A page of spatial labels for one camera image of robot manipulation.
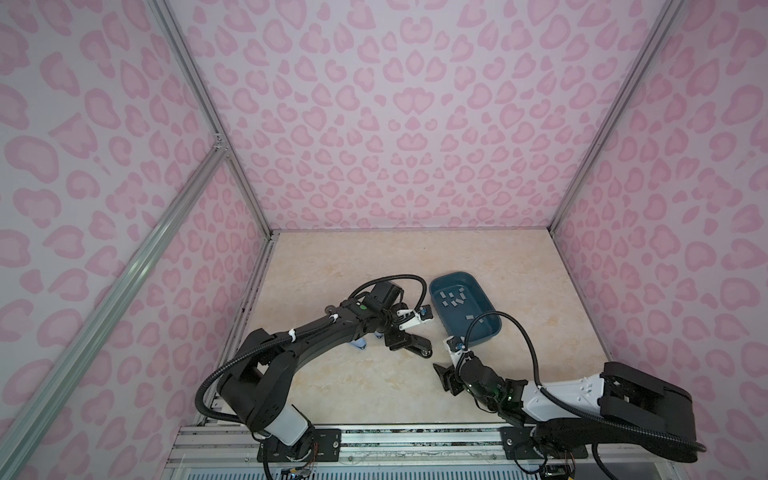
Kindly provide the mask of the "black stapler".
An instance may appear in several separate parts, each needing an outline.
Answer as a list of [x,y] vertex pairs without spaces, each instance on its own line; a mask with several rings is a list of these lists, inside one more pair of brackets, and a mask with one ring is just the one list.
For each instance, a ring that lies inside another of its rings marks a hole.
[[432,343],[428,342],[413,342],[413,348],[423,358],[431,358],[433,354]]

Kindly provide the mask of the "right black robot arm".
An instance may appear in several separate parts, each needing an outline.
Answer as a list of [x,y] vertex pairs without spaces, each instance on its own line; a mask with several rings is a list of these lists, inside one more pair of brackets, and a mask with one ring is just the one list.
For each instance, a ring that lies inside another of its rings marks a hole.
[[706,448],[696,438],[693,399],[686,390],[620,362],[572,381],[538,385],[503,378],[473,352],[451,355],[434,370],[444,391],[468,393],[476,405],[528,429],[540,452],[586,445],[629,444],[678,463],[694,463]]

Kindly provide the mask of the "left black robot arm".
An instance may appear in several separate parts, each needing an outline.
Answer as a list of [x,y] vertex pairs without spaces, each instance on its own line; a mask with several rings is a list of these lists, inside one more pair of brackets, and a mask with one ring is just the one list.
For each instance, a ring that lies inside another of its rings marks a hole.
[[392,351],[431,357],[431,342],[407,332],[433,319],[427,293],[418,275],[384,276],[357,287],[310,323],[274,334],[252,331],[235,356],[203,381],[195,399],[198,412],[265,434],[296,458],[305,457],[316,434],[310,420],[287,402],[295,374],[326,352],[373,333]]

